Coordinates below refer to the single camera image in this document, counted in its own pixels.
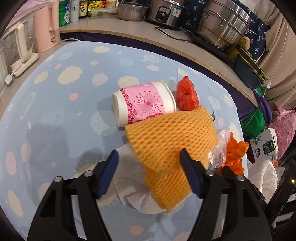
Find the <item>clear plastic bag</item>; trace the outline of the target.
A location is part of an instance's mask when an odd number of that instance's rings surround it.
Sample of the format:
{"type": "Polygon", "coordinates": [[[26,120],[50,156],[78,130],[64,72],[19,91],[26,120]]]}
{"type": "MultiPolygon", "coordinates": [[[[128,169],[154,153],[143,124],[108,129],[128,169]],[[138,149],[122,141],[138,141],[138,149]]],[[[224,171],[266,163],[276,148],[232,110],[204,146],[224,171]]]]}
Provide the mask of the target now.
{"type": "Polygon", "coordinates": [[[208,154],[208,159],[214,169],[220,168],[226,162],[227,145],[230,141],[230,134],[229,128],[217,131],[218,143],[208,154]]]}

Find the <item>orange plastic bag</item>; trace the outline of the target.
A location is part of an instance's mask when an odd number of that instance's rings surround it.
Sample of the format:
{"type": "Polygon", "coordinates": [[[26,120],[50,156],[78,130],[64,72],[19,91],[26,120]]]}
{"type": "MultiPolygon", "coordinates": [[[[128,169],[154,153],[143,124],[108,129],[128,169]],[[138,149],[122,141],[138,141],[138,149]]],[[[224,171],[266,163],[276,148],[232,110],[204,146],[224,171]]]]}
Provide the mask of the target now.
{"type": "Polygon", "coordinates": [[[236,175],[244,175],[244,168],[242,166],[242,157],[246,154],[249,144],[243,141],[237,142],[234,138],[233,132],[230,133],[230,140],[226,149],[226,161],[218,168],[218,175],[222,176],[222,169],[229,167],[236,175]]]}

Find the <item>white paper towel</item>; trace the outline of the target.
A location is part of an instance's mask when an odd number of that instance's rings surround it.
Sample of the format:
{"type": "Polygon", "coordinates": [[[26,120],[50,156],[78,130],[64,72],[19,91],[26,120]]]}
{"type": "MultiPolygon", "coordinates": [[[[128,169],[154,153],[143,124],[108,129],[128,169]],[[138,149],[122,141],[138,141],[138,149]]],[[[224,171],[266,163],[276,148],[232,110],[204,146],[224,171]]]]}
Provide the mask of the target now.
{"type": "Polygon", "coordinates": [[[161,208],[152,191],[145,182],[146,171],[137,159],[130,143],[117,149],[119,163],[113,182],[119,200],[143,214],[159,214],[161,208]]]}

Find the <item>orange foam fruit net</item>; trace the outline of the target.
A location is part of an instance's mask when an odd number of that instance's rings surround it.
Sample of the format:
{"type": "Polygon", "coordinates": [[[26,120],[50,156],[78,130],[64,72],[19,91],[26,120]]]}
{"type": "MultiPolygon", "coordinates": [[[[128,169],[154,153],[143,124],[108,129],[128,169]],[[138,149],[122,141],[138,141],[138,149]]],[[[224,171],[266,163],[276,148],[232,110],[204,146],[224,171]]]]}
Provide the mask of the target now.
{"type": "Polygon", "coordinates": [[[218,143],[214,121],[202,105],[128,125],[125,134],[139,162],[155,175],[180,170],[183,149],[208,166],[208,153],[218,143]]]}

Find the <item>blue patterned tablecloth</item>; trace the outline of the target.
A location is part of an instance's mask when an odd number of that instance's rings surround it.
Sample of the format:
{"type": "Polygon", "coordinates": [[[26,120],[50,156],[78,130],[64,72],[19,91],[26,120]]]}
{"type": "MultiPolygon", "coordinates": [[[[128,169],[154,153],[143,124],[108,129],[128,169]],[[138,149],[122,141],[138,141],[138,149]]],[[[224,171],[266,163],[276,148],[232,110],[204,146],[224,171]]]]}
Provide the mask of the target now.
{"type": "Polygon", "coordinates": [[[215,114],[215,126],[242,140],[230,89],[163,49],[72,42],[43,60],[1,105],[1,208],[21,237],[55,177],[78,177],[127,142],[112,109],[114,92],[156,80],[175,90],[184,76],[215,114]]]}

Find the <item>pink floral cloth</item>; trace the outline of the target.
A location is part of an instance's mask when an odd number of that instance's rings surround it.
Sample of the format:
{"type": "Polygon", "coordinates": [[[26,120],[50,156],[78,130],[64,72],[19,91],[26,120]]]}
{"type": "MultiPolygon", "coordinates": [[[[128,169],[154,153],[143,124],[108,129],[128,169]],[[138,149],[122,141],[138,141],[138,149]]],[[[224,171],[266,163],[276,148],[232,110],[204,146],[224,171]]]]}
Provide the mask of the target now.
{"type": "Polygon", "coordinates": [[[272,112],[272,120],[269,128],[275,130],[277,136],[278,159],[280,159],[295,137],[295,110],[286,110],[276,103],[272,103],[270,108],[272,112]]]}

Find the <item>pink white paper cup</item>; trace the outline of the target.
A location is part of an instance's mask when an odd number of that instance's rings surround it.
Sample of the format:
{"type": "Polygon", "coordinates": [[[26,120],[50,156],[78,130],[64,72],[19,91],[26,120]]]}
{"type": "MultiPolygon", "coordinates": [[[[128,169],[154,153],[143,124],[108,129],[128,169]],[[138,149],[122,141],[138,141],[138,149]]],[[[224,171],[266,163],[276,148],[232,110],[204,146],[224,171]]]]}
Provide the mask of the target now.
{"type": "Polygon", "coordinates": [[[120,128],[177,111],[171,90],[159,80],[121,88],[112,94],[111,103],[120,128]]]}

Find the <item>beige curtain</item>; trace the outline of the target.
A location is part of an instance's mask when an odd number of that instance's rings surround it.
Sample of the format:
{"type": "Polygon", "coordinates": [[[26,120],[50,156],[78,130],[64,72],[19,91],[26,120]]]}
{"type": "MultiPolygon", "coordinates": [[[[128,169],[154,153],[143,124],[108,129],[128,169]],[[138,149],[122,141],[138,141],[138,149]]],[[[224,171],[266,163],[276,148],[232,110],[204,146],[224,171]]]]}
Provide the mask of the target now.
{"type": "Polygon", "coordinates": [[[260,67],[271,81],[265,98],[286,109],[295,108],[295,33],[271,1],[258,1],[256,15],[271,28],[265,33],[267,55],[260,67]]]}

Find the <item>black induction cooker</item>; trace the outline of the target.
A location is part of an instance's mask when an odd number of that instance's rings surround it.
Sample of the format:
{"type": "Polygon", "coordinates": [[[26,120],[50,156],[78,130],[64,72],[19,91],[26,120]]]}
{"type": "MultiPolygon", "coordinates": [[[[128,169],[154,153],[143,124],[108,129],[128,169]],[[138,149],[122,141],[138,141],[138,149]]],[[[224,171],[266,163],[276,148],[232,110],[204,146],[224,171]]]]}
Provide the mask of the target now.
{"type": "Polygon", "coordinates": [[[197,35],[191,33],[192,35],[192,43],[203,48],[204,50],[208,51],[209,53],[213,54],[215,57],[219,58],[223,62],[227,63],[228,65],[233,65],[234,60],[232,60],[226,53],[217,49],[216,47],[212,46],[210,43],[204,41],[197,35]]]}

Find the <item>brown loofah sponge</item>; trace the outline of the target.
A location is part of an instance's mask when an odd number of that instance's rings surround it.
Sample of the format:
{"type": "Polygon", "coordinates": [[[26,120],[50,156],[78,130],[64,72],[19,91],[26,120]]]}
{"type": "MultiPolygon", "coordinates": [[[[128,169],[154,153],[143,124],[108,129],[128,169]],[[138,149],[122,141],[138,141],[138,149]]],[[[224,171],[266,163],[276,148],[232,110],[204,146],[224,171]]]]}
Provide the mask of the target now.
{"type": "Polygon", "coordinates": [[[238,45],[240,45],[241,48],[243,48],[245,51],[247,51],[251,47],[251,40],[247,36],[244,36],[243,38],[241,38],[239,40],[238,45]]]}

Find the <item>pink electric kettle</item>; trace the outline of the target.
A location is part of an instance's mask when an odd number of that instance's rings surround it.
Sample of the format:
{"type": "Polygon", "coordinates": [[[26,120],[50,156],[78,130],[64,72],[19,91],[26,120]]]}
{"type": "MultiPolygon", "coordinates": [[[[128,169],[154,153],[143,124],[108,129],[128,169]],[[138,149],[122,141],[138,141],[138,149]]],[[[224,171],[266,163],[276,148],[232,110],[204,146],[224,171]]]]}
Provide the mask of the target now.
{"type": "Polygon", "coordinates": [[[42,53],[60,43],[59,1],[53,1],[33,13],[36,51],[42,53]]]}

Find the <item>white label bottle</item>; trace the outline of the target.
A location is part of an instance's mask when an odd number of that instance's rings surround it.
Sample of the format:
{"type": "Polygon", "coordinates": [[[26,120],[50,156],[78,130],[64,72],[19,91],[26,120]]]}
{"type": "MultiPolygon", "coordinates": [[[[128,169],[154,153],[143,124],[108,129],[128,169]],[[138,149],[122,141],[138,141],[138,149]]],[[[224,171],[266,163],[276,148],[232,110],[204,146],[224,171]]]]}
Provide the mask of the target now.
{"type": "Polygon", "coordinates": [[[70,22],[74,23],[79,20],[79,0],[70,1],[70,22]]]}

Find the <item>clear food container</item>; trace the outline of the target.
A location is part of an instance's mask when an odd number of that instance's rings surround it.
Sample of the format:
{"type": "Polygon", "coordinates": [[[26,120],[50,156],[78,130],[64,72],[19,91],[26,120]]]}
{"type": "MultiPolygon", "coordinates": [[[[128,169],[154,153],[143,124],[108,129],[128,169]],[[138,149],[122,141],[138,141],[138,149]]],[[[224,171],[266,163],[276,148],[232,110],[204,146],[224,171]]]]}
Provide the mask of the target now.
{"type": "Polygon", "coordinates": [[[117,8],[92,9],[90,15],[93,19],[114,18],[117,16],[117,8]]]}

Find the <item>green white package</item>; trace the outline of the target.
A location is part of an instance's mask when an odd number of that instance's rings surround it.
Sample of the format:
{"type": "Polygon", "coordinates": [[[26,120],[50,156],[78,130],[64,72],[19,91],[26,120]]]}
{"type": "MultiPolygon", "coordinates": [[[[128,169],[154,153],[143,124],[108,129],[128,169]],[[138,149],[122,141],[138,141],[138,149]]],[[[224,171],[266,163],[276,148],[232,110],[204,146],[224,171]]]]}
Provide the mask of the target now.
{"type": "Polygon", "coordinates": [[[70,23],[70,1],[59,1],[59,27],[70,23]]]}

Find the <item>silver rice cooker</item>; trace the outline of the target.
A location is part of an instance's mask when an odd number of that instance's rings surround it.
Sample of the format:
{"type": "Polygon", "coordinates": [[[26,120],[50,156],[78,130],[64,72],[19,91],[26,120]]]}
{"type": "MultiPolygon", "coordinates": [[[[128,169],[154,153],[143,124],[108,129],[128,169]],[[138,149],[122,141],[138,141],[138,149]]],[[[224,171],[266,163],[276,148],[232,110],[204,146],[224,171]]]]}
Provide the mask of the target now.
{"type": "Polygon", "coordinates": [[[145,15],[145,20],[156,25],[169,29],[179,29],[181,17],[189,1],[184,0],[153,0],[149,2],[149,8],[145,15]]]}

